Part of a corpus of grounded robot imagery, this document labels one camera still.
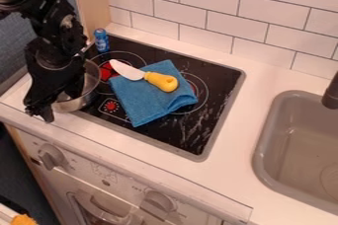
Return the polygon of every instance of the oven handle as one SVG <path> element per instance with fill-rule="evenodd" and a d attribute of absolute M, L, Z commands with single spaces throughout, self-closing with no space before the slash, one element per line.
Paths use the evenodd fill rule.
<path fill-rule="evenodd" d="M 143 221 L 140 217 L 135 214 L 129 213 L 125 217 L 120 217 L 118 215 L 114 215 L 112 213 L 106 212 L 102 210 L 98 206 L 96 206 L 92 201 L 92 195 L 79 190 L 74 194 L 74 197 L 78 204 L 83 207 L 87 212 L 91 215 L 105 221 L 111 225 L 142 225 Z"/>

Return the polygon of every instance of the tile wall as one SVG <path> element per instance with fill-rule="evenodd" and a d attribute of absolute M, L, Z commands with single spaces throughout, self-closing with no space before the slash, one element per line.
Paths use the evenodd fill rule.
<path fill-rule="evenodd" d="M 110 0 L 112 21 L 332 78 L 338 0 Z"/>

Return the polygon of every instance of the yellow object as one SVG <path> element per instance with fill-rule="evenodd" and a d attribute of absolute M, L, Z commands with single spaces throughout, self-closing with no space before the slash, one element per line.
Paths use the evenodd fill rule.
<path fill-rule="evenodd" d="M 148 71 L 144 74 L 144 79 L 166 93 L 175 91 L 179 85 L 177 78 L 174 76 L 151 71 Z"/>
<path fill-rule="evenodd" d="M 11 225 L 38 225 L 38 223 L 26 214 L 17 215 L 13 218 Z"/>

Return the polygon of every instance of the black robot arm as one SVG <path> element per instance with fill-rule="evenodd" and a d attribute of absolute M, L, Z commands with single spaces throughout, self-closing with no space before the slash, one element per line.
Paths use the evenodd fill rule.
<path fill-rule="evenodd" d="M 53 121 L 51 104 L 61 92 L 78 97 L 83 88 L 87 38 L 67 0 L 0 0 L 0 19 L 20 12 L 31 21 L 37 38 L 25 48 L 32 86 L 24 99 L 26 112 Z"/>

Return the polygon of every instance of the gray sink basin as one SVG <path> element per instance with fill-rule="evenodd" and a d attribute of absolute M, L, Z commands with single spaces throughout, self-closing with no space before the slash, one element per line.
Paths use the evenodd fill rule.
<path fill-rule="evenodd" d="M 338 215 L 338 111 L 302 91 L 274 100 L 253 156 L 268 188 Z"/>

